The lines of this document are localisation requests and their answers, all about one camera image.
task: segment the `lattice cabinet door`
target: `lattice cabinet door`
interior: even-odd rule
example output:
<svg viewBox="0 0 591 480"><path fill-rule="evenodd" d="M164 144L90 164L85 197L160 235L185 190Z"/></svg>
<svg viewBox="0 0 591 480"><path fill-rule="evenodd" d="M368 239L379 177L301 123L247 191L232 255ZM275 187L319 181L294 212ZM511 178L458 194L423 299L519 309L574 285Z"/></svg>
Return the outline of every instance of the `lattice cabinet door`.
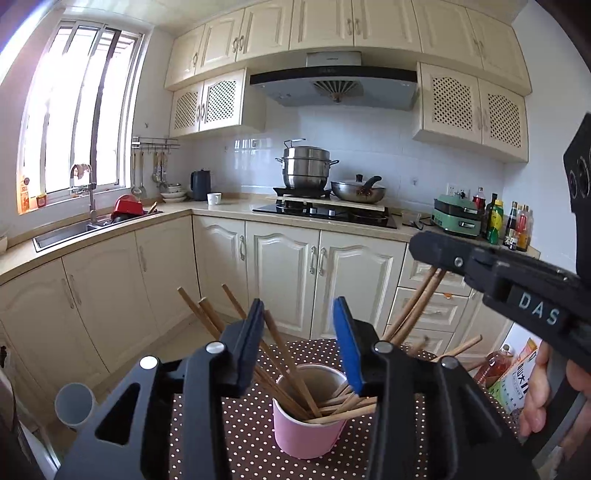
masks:
<svg viewBox="0 0 591 480"><path fill-rule="evenodd" d="M245 78L246 70L238 70L204 82L201 132L242 123Z"/></svg>
<svg viewBox="0 0 591 480"><path fill-rule="evenodd" d="M174 92L173 110L170 115L171 137L182 137L199 132L202 96L203 82Z"/></svg>
<svg viewBox="0 0 591 480"><path fill-rule="evenodd" d="M478 79L421 64L423 129L482 143Z"/></svg>
<svg viewBox="0 0 591 480"><path fill-rule="evenodd" d="M509 154L515 161L528 161L525 99L498 85L478 82L483 144Z"/></svg>

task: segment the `pink cup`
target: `pink cup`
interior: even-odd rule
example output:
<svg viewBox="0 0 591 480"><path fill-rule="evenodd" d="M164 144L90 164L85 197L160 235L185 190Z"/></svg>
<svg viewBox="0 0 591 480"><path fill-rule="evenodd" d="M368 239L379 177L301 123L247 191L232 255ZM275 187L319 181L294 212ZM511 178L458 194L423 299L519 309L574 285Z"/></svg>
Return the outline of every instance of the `pink cup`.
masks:
<svg viewBox="0 0 591 480"><path fill-rule="evenodd" d="M326 365L303 364L298 365L297 369L318 403L330 399L338 386L346 380L343 373ZM277 379L277 384L289 395L299 397L283 376ZM346 420L324 425L304 423L290 417L277 400L273 399L275 441L281 450L292 457L308 459L328 453L339 439L345 423Z"/></svg>

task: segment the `table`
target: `table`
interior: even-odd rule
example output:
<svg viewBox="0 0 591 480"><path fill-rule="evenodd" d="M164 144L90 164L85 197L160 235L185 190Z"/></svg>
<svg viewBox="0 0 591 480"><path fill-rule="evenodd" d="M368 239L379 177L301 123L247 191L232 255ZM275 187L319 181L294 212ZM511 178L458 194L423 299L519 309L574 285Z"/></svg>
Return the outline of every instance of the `table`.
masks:
<svg viewBox="0 0 591 480"><path fill-rule="evenodd" d="M335 340L304 340L288 343L287 346L297 364L317 363L342 370L339 348ZM271 347L276 356L276 347ZM432 353L422 351L419 358L431 360ZM264 353L259 360L273 379L279 372L271 365ZM491 398L491 402L517 435L517 427L503 408ZM273 407L271 396L257 384L240 399L223 400L223 416L226 426L226 445L232 477L258 480L358 480L365 477L369 457L371 415L351 419L343 429L339 441L326 455L312 460L298 460L284 453L275 443L273 433ZM424 403L418 395L415 421L417 431L425 426ZM174 400L173 422L170 433L171 480L182 480L180 440L182 439L182 395ZM419 452L417 479L427 478L426 462Z"/></svg>

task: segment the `window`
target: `window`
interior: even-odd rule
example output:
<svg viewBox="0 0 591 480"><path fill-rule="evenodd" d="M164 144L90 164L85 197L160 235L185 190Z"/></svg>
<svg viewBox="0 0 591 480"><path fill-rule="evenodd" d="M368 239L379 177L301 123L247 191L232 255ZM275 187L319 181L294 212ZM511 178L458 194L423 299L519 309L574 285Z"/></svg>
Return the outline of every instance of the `window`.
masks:
<svg viewBox="0 0 591 480"><path fill-rule="evenodd" d="M30 180L30 196L45 192L60 200L88 185L86 170L70 178L75 164L96 165L98 191L125 178L124 135L141 38L95 22L60 24L37 66L24 118L21 174Z"/></svg>

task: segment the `human hand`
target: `human hand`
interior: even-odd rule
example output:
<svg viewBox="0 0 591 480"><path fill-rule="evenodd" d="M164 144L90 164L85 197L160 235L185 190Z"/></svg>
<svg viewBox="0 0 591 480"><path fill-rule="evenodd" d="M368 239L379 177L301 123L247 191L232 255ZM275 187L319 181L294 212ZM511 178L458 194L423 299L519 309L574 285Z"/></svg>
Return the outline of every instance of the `human hand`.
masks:
<svg viewBox="0 0 591 480"><path fill-rule="evenodd" d="M550 384L546 372L550 352L550 346L542 342L528 382L530 387L525 396L525 406L519 417L519 433L524 437L532 432L538 433L546 423L545 404L550 396ZM576 391L582 392L587 398L587 403L560 443L569 458L591 430L591 375L569 360L566 365L566 378Z"/></svg>

